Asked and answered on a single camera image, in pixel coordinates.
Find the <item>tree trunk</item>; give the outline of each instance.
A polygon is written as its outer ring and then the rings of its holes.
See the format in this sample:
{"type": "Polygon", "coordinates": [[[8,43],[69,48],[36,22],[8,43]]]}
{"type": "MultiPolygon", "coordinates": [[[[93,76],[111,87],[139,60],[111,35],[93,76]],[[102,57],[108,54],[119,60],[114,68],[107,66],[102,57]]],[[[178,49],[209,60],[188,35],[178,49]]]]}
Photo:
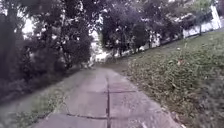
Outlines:
{"type": "Polygon", "coordinates": [[[219,2],[221,4],[222,15],[224,15],[224,1],[223,0],[219,0],[219,2]]]}
{"type": "Polygon", "coordinates": [[[120,55],[120,57],[122,57],[122,48],[120,47],[120,48],[118,49],[118,51],[119,51],[119,55],[120,55]]]}
{"type": "Polygon", "coordinates": [[[71,63],[70,63],[68,57],[66,56],[65,47],[64,47],[64,44],[63,44],[63,41],[64,41],[64,38],[63,38],[63,32],[64,31],[63,30],[64,30],[64,25],[65,25],[65,20],[66,20],[66,17],[62,21],[60,37],[59,37],[59,43],[60,43],[60,47],[61,47],[61,51],[62,51],[62,56],[63,56],[65,64],[66,64],[66,69],[69,69],[72,66],[71,66],[71,63]]]}
{"type": "Polygon", "coordinates": [[[199,25],[199,36],[202,35],[202,24],[199,25]]]}
{"type": "Polygon", "coordinates": [[[9,2],[7,10],[6,21],[4,22],[3,31],[0,35],[2,37],[0,43],[2,51],[0,54],[0,78],[10,79],[10,70],[12,70],[13,52],[15,50],[15,34],[16,28],[17,10],[12,7],[12,3],[9,2]]]}
{"type": "Polygon", "coordinates": [[[113,48],[113,50],[112,50],[112,59],[115,59],[115,54],[116,54],[116,49],[113,48]]]}

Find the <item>concrete path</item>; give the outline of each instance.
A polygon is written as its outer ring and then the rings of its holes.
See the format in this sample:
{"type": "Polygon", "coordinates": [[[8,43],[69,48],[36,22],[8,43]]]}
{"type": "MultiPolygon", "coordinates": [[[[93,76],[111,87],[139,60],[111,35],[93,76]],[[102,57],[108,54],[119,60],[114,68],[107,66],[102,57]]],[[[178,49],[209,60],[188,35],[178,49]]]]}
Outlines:
{"type": "Polygon", "coordinates": [[[87,72],[64,104],[34,128],[181,128],[125,77],[109,69],[87,72]]]}

